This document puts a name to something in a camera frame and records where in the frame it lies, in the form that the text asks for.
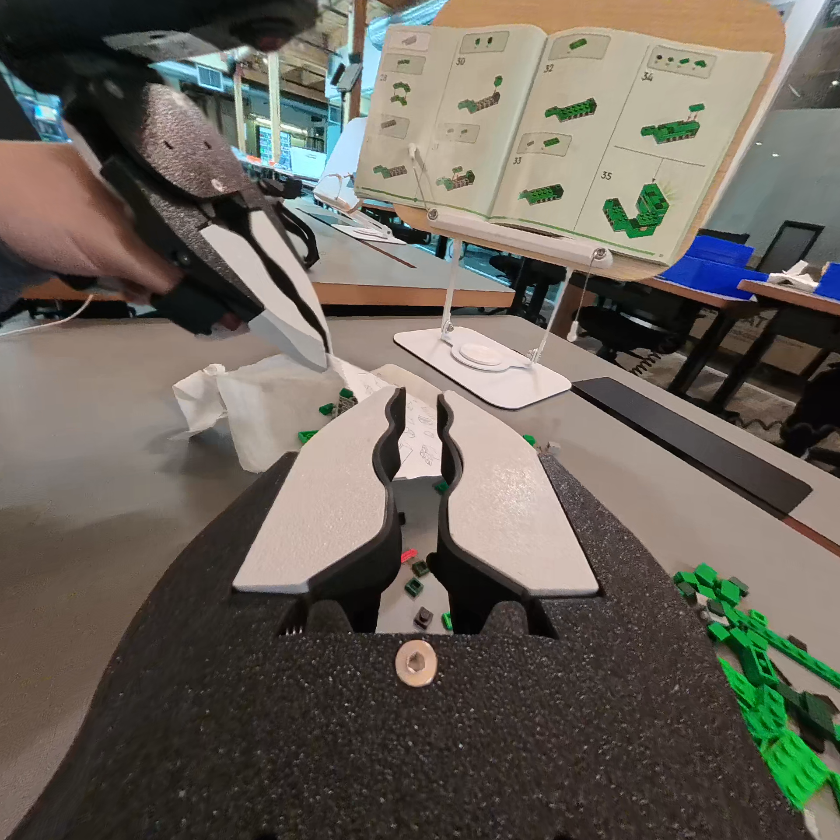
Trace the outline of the blue plastic bin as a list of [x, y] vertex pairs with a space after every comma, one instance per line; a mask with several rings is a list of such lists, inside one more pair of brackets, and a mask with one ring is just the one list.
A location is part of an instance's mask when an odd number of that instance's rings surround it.
[[748, 263], [753, 248], [746, 245], [746, 234], [721, 238], [699, 235], [682, 258], [658, 278], [713, 296], [748, 300], [751, 294], [739, 288], [743, 280], [765, 282], [768, 275], [752, 270]]

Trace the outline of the pile of green building bricks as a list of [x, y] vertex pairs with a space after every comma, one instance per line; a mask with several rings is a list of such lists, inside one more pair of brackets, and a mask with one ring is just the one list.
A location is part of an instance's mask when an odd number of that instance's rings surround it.
[[814, 656], [804, 641], [776, 632], [760, 610], [745, 605], [750, 590], [708, 563], [680, 570], [672, 582], [705, 627], [749, 735], [786, 800], [813, 833], [808, 805], [825, 789], [839, 805], [839, 772], [825, 759], [839, 747], [838, 699], [796, 688], [773, 655], [797, 665], [838, 694], [839, 672]]

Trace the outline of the black office chair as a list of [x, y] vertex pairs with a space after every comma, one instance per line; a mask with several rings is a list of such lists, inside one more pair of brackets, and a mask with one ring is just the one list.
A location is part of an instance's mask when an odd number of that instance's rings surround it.
[[666, 332], [609, 308], [584, 307], [576, 320], [583, 333], [600, 344], [596, 356], [614, 364], [620, 354], [642, 361], [646, 356], [639, 355], [637, 350], [655, 354], [667, 339]]

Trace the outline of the black desk panel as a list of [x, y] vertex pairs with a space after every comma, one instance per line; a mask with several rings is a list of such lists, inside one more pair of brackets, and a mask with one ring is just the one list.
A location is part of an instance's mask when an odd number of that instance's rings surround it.
[[574, 394], [777, 519], [812, 487], [727, 439], [607, 377], [574, 382]]

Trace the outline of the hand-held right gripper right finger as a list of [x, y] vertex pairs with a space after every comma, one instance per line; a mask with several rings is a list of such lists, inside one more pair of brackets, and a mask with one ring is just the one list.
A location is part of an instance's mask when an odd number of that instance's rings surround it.
[[544, 600], [600, 594], [591, 564], [537, 450], [456, 392], [437, 397], [446, 489], [437, 520], [436, 579], [452, 631], [481, 632], [494, 608], [515, 603], [524, 626]]

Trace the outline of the brown side desk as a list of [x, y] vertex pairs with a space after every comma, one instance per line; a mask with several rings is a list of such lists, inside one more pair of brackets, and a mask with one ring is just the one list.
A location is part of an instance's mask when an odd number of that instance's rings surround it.
[[765, 309], [773, 310], [772, 318], [759, 337], [734, 365], [712, 398], [701, 404], [714, 414], [721, 415], [726, 412], [728, 402], [758, 367], [776, 339], [802, 341], [826, 354], [838, 352], [839, 303], [836, 299], [754, 280], [741, 280], [738, 285], [739, 289], [750, 293], [750, 300], [683, 287], [662, 277], [646, 279], [642, 283], [686, 298], [717, 313], [667, 387], [668, 393], [682, 398], [688, 398], [690, 387], [738, 320], [751, 317]]

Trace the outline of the wood-edged desk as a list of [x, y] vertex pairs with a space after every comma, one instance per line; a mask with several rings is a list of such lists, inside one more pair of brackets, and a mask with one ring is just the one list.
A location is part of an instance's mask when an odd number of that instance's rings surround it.
[[410, 245], [365, 243], [324, 218], [327, 211], [300, 199], [290, 210], [315, 234], [319, 261], [309, 277], [324, 307], [366, 306], [441, 309], [449, 265]]

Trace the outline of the white book stand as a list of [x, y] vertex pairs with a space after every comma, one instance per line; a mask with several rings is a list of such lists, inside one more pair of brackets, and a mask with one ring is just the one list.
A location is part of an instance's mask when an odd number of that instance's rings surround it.
[[[714, 203], [739, 144], [759, 109], [784, 51], [784, 25], [766, 2], [447, 2], [430, 25], [451, 28], [532, 25], [546, 34], [578, 27], [613, 28], [716, 49], [770, 54], [770, 63], [748, 112], [736, 130], [707, 196], [689, 228], [684, 255]], [[655, 277], [669, 266], [613, 255], [576, 238], [555, 238], [523, 229], [478, 224], [453, 212], [440, 216], [415, 206], [393, 205], [412, 228], [454, 243], [441, 325], [398, 332], [396, 344], [485, 403], [518, 410], [567, 392], [570, 382], [540, 363], [548, 333], [537, 348], [515, 351], [476, 329], [454, 324], [455, 269], [463, 244], [484, 245], [575, 271], [616, 280]]]
[[343, 221], [336, 227], [345, 234], [360, 241], [394, 245], [397, 237], [392, 229], [362, 211], [362, 200], [355, 191], [366, 124], [367, 118], [347, 123], [314, 187], [313, 197], [341, 216]]

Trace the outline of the white printed paper bag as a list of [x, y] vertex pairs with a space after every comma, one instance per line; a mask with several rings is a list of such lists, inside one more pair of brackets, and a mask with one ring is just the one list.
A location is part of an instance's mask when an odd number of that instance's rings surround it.
[[372, 372], [334, 356], [329, 364], [327, 371], [318, 373], [279, 354], [234, 371], [210, 364], [189, 374], [172, 387], [185, 419], [181, 436], [189, 438], [226, 421], [239, 465], [257, 474], [286, 452], [297, 452], [301, 433], [317, 431], [337, 416], [341, 389], [361, 403], [393, 385], [406, 389], [401, 468], [396, 477], [440, 477], [438, 389], [394, 364]]

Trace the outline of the grey desk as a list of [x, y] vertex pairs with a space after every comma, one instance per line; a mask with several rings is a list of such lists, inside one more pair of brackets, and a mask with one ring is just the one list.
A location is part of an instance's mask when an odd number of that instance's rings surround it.
[[[2, 338], [2, 838], [64, 758], [165, 569], [254, 479], [225, 429], [175, 438], [173, 384], [270, 352], [155, 319]], [[812, 488], [780, 520], [576, 394], [490, 408], [559, 443], [561, 464], [669, 572], [708, 562], [738, 576], [777, 632], [837, 667], [838, 479], [562, 339], [543, 362], [573, 382], [612, 377]]]

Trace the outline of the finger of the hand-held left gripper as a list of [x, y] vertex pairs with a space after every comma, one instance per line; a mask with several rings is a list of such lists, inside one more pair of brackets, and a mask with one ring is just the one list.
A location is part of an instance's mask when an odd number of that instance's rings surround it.
[[262, 311], [248, 321], [249, 330], [301, 364], [325, 371], [328, 351], [323, 337], [271, 278], [268, 259], [246, 238], [224, 227], [210, 224], [201, 236], [261, 304]]
[[241, 236], [269, 261], [269, 274], [278, 287], [297, 305], [303, 317], [318, 330], [330, 353], [330, 333], [319, 299], [298, 252], [265, 211], [245, 214]]

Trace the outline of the person's left hand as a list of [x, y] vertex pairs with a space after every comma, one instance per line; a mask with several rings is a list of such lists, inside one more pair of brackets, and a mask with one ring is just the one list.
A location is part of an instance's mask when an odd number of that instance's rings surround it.
[[164, 295], [181, 279], [69, 143], [1, 142], [1, 239], [50, 276], [109, 278], [131, 298]]

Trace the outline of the open instruction booklet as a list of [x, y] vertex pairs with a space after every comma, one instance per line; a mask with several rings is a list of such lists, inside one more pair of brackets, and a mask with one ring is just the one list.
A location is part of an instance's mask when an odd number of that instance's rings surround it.
[[669, 266], [770, 58], [613, 28], [392, 26], [354, 190]]

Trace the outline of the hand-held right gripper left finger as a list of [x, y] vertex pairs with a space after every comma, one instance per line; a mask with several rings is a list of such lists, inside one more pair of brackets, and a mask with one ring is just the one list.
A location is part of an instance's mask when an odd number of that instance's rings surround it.
[[301, 447], [233, 580], [237, 593], [336, 602], [373, 634], [403, 552], [393, 480], [406, 390], [383, 387]]

